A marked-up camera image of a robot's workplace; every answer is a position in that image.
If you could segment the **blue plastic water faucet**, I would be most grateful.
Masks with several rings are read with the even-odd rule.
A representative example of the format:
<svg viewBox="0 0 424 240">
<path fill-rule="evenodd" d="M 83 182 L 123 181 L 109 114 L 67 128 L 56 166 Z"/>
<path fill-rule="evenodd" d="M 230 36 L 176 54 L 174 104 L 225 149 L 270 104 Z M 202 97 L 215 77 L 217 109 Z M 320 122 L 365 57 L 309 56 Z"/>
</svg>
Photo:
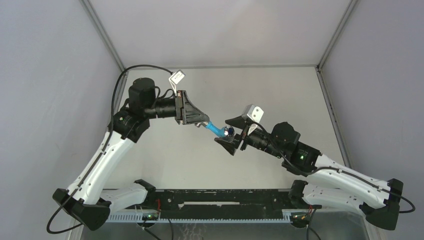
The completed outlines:
<svg viewBox="0 0 424 240">
<path fill-rule="evenodd" d="M 206 129 L 214 133 L 218 138 L 232 137 L 235 133 L 234 128 L 231 126 L 217 127 L 211 121 L 209 121 L 206 126 Z"/>
</svg>

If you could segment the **small metal pipe fitting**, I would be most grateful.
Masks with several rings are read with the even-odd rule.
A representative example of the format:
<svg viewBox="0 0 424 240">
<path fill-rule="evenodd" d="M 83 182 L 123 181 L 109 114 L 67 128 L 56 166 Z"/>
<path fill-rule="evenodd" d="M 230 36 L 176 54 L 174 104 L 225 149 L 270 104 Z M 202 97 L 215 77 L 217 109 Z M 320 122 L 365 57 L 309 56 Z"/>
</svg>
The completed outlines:
<svg viewBox="0 0 424 240">
<path fill-rule="evenodd" d="M 209 121 L 202 121 L 202 122 L 195 123 L 194 125 L 197 128 L 200 128 L 200 127 L 205 127 L 206 128 L 208 124 L 209 124 Z"/>
</svg>

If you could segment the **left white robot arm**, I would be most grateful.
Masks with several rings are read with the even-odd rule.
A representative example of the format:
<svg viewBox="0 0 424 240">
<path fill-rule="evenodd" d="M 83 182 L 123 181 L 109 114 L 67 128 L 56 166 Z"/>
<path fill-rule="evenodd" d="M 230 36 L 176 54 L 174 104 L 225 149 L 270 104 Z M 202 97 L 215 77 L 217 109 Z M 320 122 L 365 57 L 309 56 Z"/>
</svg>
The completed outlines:
<svg viewBox="0 0 424 240">
<path fill-rule="evenodd" d="M 159 97 L 158 92 L 153 79 L 136 79 L 87 166 L 68 188 L 58 188 L 52 196 L 67 214 L 91 231 L 99 229 L 112 213 L 138 204 L 145 209 L 155 205 L 157 196 L 143 180 L 126 188 L 104 189 L 120 160 L 150 127 L 151 119 L 174 118 L 183 125 L 210 120 L 191 103 L 185 90 L 178 90 L 171 98 Z"/>
</svg>

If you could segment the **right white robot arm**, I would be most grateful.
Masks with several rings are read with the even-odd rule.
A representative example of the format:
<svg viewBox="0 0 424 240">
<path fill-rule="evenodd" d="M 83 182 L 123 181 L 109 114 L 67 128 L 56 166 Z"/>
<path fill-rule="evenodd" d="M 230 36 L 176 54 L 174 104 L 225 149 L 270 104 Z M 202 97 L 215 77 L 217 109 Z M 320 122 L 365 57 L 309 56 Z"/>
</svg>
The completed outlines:
<svg viewBox="0 0 424 240">
<path fill-rule="evenodd" d="M 302 143 L 300 133 L 286 121 L 277 123 L 272 132 L 260 124 L 249 132 L 255 121 L 242 116 L 228 119 L 226 123 L 241 129 L 241 133 L 216 137 L 214 141 L 231 155 L 252 147 L 282 159 L 283 168 L 304 178 L 292 184 L 289 203 L 293 207 L 341 209 L 364 217 L 380 229 L 396 229 L 401 213 L 402 181 L 380 180 L 337 163 L 320 150 Z"/>
</svg>

